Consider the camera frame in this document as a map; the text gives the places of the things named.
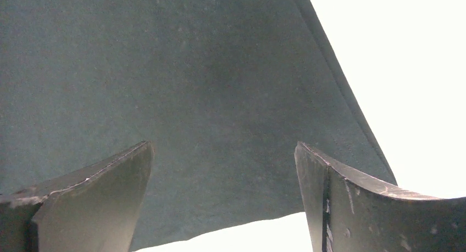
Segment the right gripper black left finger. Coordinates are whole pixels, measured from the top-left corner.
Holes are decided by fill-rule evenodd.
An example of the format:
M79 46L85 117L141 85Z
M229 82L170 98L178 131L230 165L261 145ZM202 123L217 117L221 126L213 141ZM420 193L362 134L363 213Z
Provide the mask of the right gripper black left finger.
M1 251L128 251L151 175L143 141L1 196Z

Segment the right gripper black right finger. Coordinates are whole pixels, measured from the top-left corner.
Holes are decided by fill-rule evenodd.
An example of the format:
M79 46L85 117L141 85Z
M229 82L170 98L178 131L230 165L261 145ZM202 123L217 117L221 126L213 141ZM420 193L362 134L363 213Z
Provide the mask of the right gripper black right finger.
M303 142L294 156L313 251L465 251L465 198L402 189Z

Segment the black t shirt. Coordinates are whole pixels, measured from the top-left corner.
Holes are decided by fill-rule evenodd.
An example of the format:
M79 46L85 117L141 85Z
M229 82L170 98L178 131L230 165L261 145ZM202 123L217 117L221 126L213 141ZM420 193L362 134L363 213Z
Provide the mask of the black t shirt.
M135 250L301 212L300 141L396 183L310 0L1 0L1 193L140 141Z

